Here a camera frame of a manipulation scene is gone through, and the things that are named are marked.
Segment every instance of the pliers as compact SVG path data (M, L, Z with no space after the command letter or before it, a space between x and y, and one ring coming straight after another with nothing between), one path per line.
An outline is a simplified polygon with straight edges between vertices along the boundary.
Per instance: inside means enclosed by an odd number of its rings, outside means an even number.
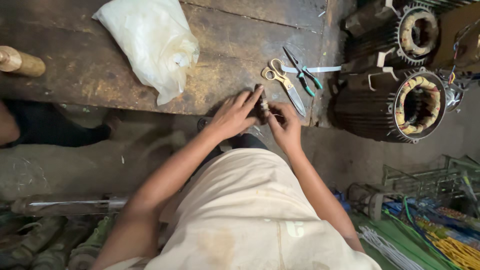
M300 62L295 58L295 56L293 56L293 54L290 52L289 49L283 46L283 50L287 54L288 59L290 59L290 62L292 62L292 64L298 70L299 74L297 75L297 78L300 80L301 85L310 96L314 97L315 93L313 93L310 87L308 86L307 79L305 79L305 75L307 75L307 77L309 77L313 81L317 89L323 89L322 84L320 83L320 81L318 81L318 79L315 76L313 76L312 73L310 73L307 70L307 66L301 67Z

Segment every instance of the dirty shirt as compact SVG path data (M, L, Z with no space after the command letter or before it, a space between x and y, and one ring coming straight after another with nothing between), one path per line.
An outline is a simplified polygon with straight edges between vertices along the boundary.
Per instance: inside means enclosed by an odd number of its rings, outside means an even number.
M228 151L183 192L161 254L107 269L380 269L317 217L290 167L270 151Z

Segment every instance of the worn wooden table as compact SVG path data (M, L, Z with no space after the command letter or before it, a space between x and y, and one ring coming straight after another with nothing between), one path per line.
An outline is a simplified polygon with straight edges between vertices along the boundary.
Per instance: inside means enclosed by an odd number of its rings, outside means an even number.
M0 74L0 98L212 115L225 97L262 83L269 100L289 102L280 83L264 80L261 70L273 58L291 66L282 46L310 67L334 64L338 42L331 32L343 1L329 3L328 10L325 0L182 1L200 58L184 93L161 106L157 91L139 82L115 40L91 19L106 2L0 0L1 45L36 55L47 66L40 78ZM311 98L294 74L289 77L306 108L303 124L317 125L322 94Z

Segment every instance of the plastic bag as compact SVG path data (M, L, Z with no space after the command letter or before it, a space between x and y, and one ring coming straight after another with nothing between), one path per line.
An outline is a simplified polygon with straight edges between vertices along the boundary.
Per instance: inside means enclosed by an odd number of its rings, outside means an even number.
M93 17L112 34L142 84L165 104L183 92L200 49L178 0L113 0Z

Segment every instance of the white plastic strip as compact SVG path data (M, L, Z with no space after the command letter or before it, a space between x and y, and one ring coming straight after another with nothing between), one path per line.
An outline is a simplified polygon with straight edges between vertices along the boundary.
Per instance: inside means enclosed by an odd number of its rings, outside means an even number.
M338 67L318 67L318 68L307 68L308 71L311 73L318 73L318 72L331 72L331 71L339 71L341 66ZM282 70L288 73L298 73L296 68L286 67L282 65Z

